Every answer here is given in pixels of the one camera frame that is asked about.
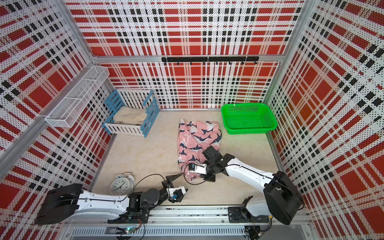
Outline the pink shark print shorts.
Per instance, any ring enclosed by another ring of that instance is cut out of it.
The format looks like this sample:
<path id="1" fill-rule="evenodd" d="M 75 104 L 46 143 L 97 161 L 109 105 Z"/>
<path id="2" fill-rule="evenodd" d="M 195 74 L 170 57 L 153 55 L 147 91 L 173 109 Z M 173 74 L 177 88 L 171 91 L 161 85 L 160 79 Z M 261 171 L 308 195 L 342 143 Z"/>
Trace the pink shark print shorts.
<path id="1" fill-rule="evenodd" d="M 191 121 L 183 119 L 179 122 L 178 135 L 178 164 L 188 181 L 197 179 L 200 174 L 188 171 L 190 163 L 203 164 L 206 158 L 203 155 L 209 146 L 217 151 L 220 149 L 222 131 L 217 121 Z"/>

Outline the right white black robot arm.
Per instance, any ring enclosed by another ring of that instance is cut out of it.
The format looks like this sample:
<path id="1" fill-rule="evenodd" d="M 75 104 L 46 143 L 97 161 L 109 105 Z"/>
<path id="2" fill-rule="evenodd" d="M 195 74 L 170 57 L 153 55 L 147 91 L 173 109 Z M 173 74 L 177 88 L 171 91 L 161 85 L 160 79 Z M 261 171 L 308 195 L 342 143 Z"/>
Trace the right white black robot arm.
<path id="1" fill-rule="evenodd" d="M 247 197 L 240 207 L 229 208 L 231 223 L 267 223 L 273 217 L 284 225 L 290 225 L 296 213 L 304 205 L 304 198 L 289 177 L 282 171 L 275 174 L 251 167 L 233 155 L 222 156 L 215 148 L 203 151 L 206 161 L 188 167 L 207 182 L 215 182 L 217 174 L 241 180 L 264 194 L 264 200 Z"/>

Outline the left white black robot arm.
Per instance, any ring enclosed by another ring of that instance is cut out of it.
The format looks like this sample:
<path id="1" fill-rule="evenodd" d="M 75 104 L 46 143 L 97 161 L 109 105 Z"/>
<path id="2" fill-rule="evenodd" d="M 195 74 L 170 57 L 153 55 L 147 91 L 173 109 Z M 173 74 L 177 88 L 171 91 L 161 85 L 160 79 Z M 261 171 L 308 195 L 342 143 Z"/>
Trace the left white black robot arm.
<path id="1" fill-rule="evenodd" d="M 97 220 L 108 224 L 146 224 L 150 211 L 165 201 L 180 203 L 188 189 L 175 188 L 173 181 L 180 175 L 166 176 L 162 188 L 127 195 L 100 195 L 72 184 L 47 192 L 35 218 L 36 225 L 53 225 L 65 220 Z"/>

